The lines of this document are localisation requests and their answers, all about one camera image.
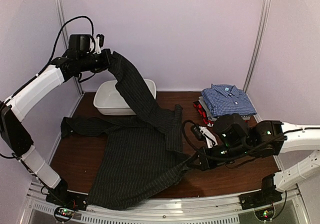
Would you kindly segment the black pinstriped long sleeve shirt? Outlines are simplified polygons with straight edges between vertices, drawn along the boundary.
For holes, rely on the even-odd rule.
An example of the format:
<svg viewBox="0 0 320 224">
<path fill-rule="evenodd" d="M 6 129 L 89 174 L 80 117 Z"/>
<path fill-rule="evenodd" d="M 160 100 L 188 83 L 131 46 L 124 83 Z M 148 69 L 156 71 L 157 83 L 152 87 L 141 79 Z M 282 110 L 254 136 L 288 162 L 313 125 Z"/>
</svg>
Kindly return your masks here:
<svg viewBox="0 0 320 224">
<path fill-rule="evenodd" d="M 111 54 L 110 62 L 115 87 L 134 116 L 65 117 L 60 127 L 64 137 L 106 134 L 103 160 L 87 201 L 121 211 L 178 184 L 190 156 L 183 152 L 183 108 L 161 108 L 139 71 L 121 54 Z"/>
</svg>

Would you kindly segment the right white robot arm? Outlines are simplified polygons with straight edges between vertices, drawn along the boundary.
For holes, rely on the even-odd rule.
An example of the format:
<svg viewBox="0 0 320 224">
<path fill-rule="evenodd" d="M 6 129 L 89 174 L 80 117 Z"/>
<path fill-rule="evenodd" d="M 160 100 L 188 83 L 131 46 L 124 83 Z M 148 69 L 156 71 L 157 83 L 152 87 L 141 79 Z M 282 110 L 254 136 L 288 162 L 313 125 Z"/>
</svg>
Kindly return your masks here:
<svg viewBox="0 0 320 224">
<path fill-rule="evenodd" d="M 300 125 L 279 120 L 263 120 L 249 127 L 239 114 L 219 117 L 212 131 L 191 120 L 182 123 L 191 124 L 191 131 L 206 146 L 197 148 L 184 135 L 186 142 L 195 150 L 188 165 L 201 171 L 211 170 L 231 164 L 238 159 L 251 157 L 253 160 L 277 156 L 294 151 L 312 153 L 294 166 L 266 176 L 262 180 L 261 190 L 256 194 L 259 204 L 268 204 L 276 194 L 284 193 L 298 182 L 313 176 L 320 169 L 320 127 L 318 125 Z"/>
</svg>

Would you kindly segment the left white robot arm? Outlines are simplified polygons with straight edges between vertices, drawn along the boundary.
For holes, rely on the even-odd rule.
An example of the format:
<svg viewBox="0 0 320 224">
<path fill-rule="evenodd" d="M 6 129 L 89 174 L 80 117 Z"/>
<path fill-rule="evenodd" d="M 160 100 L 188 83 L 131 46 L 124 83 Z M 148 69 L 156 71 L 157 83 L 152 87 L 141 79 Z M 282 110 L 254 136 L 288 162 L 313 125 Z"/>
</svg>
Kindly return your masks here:
<svg viewBox="0 0 320 224">
<path fill-rule="evenodd" d="M 103 48 L 104 39 L 103 34 L 70 35 L 63 56 L 50 60 L 40 73 L 0 104 L 0 135 L 12 150 L 12 157 L 53 190 L 51 195 L 61 206 L 72 202 L 71 193 L 65 190 L 67 184 L 36 150 L 22 122 L 47 94 L 69 79 L 80 78 L 83 72 L 100 73 L 110 67 L 111 51 Z"/>
</svg>

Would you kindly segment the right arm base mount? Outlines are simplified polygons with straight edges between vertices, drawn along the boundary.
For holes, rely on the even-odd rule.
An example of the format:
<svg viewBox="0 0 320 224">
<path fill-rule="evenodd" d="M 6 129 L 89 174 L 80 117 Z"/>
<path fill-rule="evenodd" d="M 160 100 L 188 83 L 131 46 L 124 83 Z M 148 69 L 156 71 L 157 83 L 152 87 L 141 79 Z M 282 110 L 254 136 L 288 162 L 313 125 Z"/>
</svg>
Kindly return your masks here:
<svg viewBox="0 0 320 224">
<path fill-rule="evenodd" d="M 288 193 L 284 192 L 284 202 L 280 211 L 276 211 L 275 203 L 283 200 L 282 192 L 276 190 L 274 177 L 270 174 L 262 179 L 261 190 L 238 196 L 242 210 L 254 209 L 254 215 L 260 222 L 272 222 L 283 212 Z"/>
</svg>

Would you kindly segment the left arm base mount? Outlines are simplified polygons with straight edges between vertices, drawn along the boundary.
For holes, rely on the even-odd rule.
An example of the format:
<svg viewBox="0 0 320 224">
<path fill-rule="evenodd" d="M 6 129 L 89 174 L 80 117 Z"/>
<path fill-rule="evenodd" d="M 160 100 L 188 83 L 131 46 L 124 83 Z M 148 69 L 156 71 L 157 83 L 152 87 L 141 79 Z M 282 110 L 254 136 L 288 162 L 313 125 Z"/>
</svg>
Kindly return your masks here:
<svg viewBox="0 0 320 224">
<path fill-rule="evenodd" d="M 41 194 L 45 195 L 45 201 L 56 205 L 53 217 L 58 223 L 69 222 L 78 211 L 86 211 L 88 206 L 88 195 L 69 191 L 67 183 L 63 180 L 56 188 L 50 188 L 42 180 Z"/>
</svg>

